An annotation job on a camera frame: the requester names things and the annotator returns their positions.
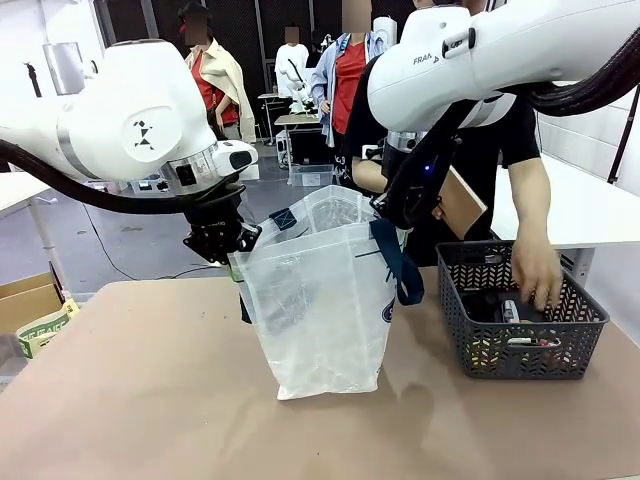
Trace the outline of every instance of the clear plastic container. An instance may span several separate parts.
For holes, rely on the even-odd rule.
[[[0,393],[27,366],[15,335],[0,335]]]
[[[291,165],[289,183],[294,187],[326,187],[333,183],[333,165]]]

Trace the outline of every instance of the light blue shirt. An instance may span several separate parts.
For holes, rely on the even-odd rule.
[[[320,57],[316,71],[311,76],[311,95],[318,106],[322,133],[327,137],[327,145],[331,148],[335,147],[333,128],[331,128],[333,124],[333,108],[327,115],[320,109],[320,105],[325,100],[328,100],[333,107],[333,97],[336,93],[336,62],[347,50],[350,38],[350,33],[344,33],[327,48],[322,57]],[[384,40],[375,33],[368,33],[365,42],[367,43],[367,61],[382,55],[387,49]]]

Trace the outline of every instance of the hand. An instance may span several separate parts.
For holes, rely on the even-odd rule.
[[[224,132],[224,122],[222,121],[222,114],[216,111],[216,123],[221,132]]]
[[[547,237],[546,229],[521,223],[511,258],[513,280],[520,287],[523,302],[535,294],[535,306],[543,311],[547,303],[560,303],[562,268],[560,257]]]

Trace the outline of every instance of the table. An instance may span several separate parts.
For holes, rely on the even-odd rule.
[[[435,269],[423,276],[424,303],[394,312],[377,392],[284,403],[228,279],[108,285],[0,395],[0,478],[640,473],[640,350],[614,324],[582,381],[474,381],[453,356]]]
[[[318,115],[299,114],[299,115],[282,115],[276,120],[275,125],[284,128],[284,134],[287,141],[287,163],[289,171],[291,171],[291,149],[289,148],[289,127],[298,128],[301,125],[317,125],[320,124]]]
[[[579,168],[542,155],[551,182],[548,233],[558,250],[577,250],[573,274],[584,285],[596,247],[640,244],[640,197]],[[518,216],[507,170],[499,169],[493,232],[515,240]]]
[[[49,186],[25,172],[0,173],[0,218],[6,217],[23,208],[29,208],[35,222],[42,248],[55,269],[62,286],[69,288],[56,247],[38,211],[37,195],[49,190]]]
[[[267,123],[269,124],[269,143],[268,145],[274,144],[273,139],[273,127],[271,126],[271,113],[269,112],[269,100],[273,100],[276,98],[280,98],[277,93],[263,93],[258,97],[258,100],[264,100],[264,108],[267,111]]]

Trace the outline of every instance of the black t-shirt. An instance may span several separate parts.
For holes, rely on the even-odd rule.
[[[387,136],[385,128],[373,117],[367,97],[367,84],[375,60],[367,65],[356,91],[343,144],[347,156],[360,157],[363,145],[376,145]],[[518,98],[509,113],[498,122],[458,132],[462,144],[456,150],[452,165],[488,207],[486,213],[471,227],[465,240],[491,238],[500,152],[504,168],[539,157],[535,130],[533,109]],[[458,238],[446,223],[430,217],[409,236],[407,251],[419,266],[435,265],[435,245],[455,241]]]

